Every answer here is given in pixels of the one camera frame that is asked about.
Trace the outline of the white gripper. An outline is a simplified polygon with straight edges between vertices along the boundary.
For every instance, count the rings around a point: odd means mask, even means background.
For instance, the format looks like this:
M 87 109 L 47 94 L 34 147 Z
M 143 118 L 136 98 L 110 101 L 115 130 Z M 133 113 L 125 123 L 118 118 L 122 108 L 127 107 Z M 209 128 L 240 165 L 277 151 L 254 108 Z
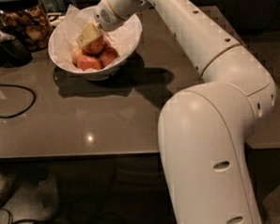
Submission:
M 101 0 L 95 6 L 96 22 L 87 22 L 81 29 L 76 42 L 80 47 L 100 38 L 103 31 L 111 32 L 124 25 L 136 12 L 150 6 L 147 0 Z

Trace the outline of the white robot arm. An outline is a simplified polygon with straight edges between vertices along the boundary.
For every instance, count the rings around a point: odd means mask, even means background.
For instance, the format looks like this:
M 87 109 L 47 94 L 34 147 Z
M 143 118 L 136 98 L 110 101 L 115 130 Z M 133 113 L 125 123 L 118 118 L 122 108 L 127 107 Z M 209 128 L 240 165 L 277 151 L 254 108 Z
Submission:
M 262 224 L 244 144 L 275 105 L 272 77 L 190 0 L 101 0 L 103 30 L 152 6 L 202 82 L 174 94 L 159 116 L 163 172 L 177 224 Z

